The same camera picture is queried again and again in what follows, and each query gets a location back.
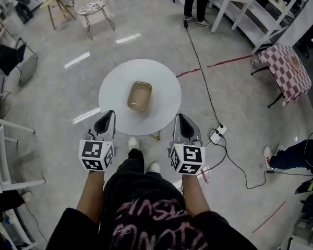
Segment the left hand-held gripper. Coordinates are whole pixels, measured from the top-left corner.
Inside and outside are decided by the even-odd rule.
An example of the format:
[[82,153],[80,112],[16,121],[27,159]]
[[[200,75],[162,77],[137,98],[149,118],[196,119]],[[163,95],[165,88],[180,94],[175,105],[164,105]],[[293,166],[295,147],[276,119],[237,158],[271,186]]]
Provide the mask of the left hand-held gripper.
[[79,160],[89,171],[106,171],[115,156],[116,113],[109,110],[79,143]]

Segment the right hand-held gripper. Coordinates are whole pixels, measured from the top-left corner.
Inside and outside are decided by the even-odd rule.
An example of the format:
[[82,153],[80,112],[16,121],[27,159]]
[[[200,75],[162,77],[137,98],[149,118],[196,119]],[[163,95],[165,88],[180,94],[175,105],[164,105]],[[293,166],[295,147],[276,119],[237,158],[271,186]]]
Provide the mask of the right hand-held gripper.
[[173,140],[167,150],[171,167],[179,174],[196,175],[205,164],[200,129],[184,114],[175,117]]

